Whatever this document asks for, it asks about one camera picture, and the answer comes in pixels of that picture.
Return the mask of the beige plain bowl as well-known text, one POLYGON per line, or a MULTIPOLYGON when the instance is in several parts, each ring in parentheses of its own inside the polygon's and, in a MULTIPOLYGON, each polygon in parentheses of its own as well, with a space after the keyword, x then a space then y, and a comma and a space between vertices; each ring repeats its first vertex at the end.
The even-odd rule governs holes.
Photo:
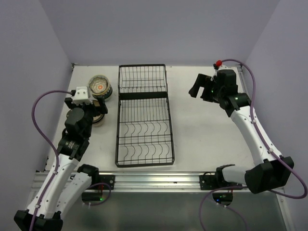
POLYGON ((94 127, 100 127, 100 126, 102 126, 103 123, 104 123, 104 117, 105 117, 105 114, 95 116, 95 117, 93 118, 93 123, 92 123, 92 125, 93 125, 94 127))

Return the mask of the white scalloped patterned bowl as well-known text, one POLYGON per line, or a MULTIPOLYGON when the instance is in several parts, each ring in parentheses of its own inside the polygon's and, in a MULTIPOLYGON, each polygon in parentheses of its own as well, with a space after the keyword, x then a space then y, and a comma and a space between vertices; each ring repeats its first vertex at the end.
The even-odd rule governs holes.
POLYGON ((106 76, 95 75, 89 80, 88 86, 93 95, 104 95, 108 92, 110 83, 106 76))

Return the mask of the yellow green patterned bowl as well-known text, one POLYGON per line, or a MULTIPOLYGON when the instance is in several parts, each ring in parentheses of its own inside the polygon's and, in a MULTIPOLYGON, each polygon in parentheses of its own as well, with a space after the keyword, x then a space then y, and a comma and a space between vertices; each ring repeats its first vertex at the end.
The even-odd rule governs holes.
POLYGON ((104 81, 99 81, 99 82, 94 82, 90 85, 90 89, 92 91, 92 94, 97 96, 97 95, 104 95, 110 92, 111 90, 111 85, 108 82, 104 81))

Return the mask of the teal white dotted bowl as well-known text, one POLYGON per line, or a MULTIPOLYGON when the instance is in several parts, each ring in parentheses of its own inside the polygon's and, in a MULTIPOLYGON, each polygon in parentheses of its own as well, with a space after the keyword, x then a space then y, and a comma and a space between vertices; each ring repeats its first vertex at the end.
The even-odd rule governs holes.
POLYGON ((107 93, 107 94, 104 94, 104 95, 97 95, 97 96, 95 96, 95 99, 104 99, 104 101, 105 102, 107 102, 108 100, 110 100, 112 98, 112 93, 111 92, 109 92, 109 93, 107 93))

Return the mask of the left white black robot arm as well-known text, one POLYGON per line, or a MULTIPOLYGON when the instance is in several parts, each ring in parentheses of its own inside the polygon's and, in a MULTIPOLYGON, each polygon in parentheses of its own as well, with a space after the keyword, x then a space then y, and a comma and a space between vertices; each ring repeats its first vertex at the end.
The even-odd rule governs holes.
POLYGON ((60 231, 72 205, 87 189, 111 190, 101 181, 97 167, 79 162, 91 136, 93 119, 108 113, 104 97, 98 103, 77 104, 72 98, 65 103, 70 109, 55 161, 39 192, 25 210, 18 210, 14 221, 22 231, 60 231))

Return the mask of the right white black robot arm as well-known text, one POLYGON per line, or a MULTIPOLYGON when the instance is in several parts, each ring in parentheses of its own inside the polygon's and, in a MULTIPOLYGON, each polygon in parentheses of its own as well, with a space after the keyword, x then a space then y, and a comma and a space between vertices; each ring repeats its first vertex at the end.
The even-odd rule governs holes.
POLYGON ((204 89, 201 99, 218 103, 235 123, 254 162, 252 169, 234 164, 217 167, 215 185, 220 189, 245 185, 254 194, 285 186, 294 162, 291 157, 282 156, 261 126, 255 128, 258 119, 250 114, 254 109, 249 96, 238 92, 236 73, 227 68, 218 70, 212 77, 199 74, 189 90, 190 96, 195 98, 200 88, 204 89))

